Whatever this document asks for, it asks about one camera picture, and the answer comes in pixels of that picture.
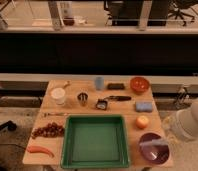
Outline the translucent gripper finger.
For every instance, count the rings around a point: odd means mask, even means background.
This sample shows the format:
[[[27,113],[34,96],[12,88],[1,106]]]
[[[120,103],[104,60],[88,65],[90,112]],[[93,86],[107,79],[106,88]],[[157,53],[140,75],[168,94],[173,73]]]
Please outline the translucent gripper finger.
[[[141,142],[140,146],[152,146],[152,145],[156,145],[156,146],[165,146],[168,145],[168,142],[165,139],[153,139],[150,141],[145,141],[145,142]]]

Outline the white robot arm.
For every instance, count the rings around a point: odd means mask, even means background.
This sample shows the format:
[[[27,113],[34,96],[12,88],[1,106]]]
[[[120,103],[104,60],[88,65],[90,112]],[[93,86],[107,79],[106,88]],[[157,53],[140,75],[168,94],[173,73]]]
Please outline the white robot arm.
[[[151,145],[167,145],[169,142],[190,142],[198,139],[198,98],[194,99],[186,109],[165,118],[162,128],[167,133],[165,138],[146,140],[141,147]]]

